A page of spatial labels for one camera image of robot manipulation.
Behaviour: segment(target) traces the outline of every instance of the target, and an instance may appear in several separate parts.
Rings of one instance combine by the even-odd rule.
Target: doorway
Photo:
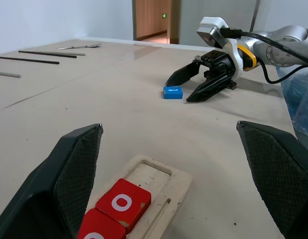
[[[132,0],[134,40],[179,44],[180,0]]]

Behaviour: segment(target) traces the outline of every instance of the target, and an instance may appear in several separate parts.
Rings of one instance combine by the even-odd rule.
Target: table
[[[94,43],[71,40],[29,50]],[[0,71],[22,75],[0,76],[0,213],[61,136],[102,123],[92,195],[128,160],[144,154],[194,176],[166,238],[282,239],[235,129],[237,121],[248,120],[294,134],[281,87],[265,83],[259,68],[245,73],[234,91],[186,104],[204,81],[201,68],[183,85],[183,100],[164,100],[170,75],[205,52],[142,44],[104,42],[100,48],[68,50],[86,53],[77,59],[4,54],[61,63],[0,60]],[[277,78],[273,67],[268,70]]]

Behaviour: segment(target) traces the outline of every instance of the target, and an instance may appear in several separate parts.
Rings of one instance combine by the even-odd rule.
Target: white wall
[[[84,36],[133,39],[129,0],[0,1],[0,53]]]
[[[270,0],[266,31],[274,31],[287,25],[308,28],[308,0]]]
[[[229,26],[249,31],[256,0],[182,0],[180,44],[206,46],[196,31],[204,16],[220,16]],[[308,28],[308,0],[260,0],[254,30],[287,25]]]
[[[256,0],[181,0],[180,44],[207,46],[197,30],[205,16],[222,17],[229,26],[250,30]]]
[[[91,1],[89,36],[133,40],[132,0]]]

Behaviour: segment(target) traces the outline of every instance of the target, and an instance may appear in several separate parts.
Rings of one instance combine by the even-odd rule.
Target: textured gripper pad
[[[63,221],[72,233],[80,229],[93,188],[101,135],[97,127],[78,139],[54,186]]]
[[[273,136],[247,126],[243,131],[254,183],[287,235],[308,203],[308,175]]]

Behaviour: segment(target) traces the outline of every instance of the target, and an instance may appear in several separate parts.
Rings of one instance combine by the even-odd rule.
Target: wooden board
[[[128,235],[129,239],[161,238],[185,199],[193,179],[188,173],[148,156],[140,155],[130,160],[121,172],[116,174],[99,190],[96,196],[90,199],[87,211],[94,208],[102,195],[120,178],[138,185],[152,195],[151,205]]]

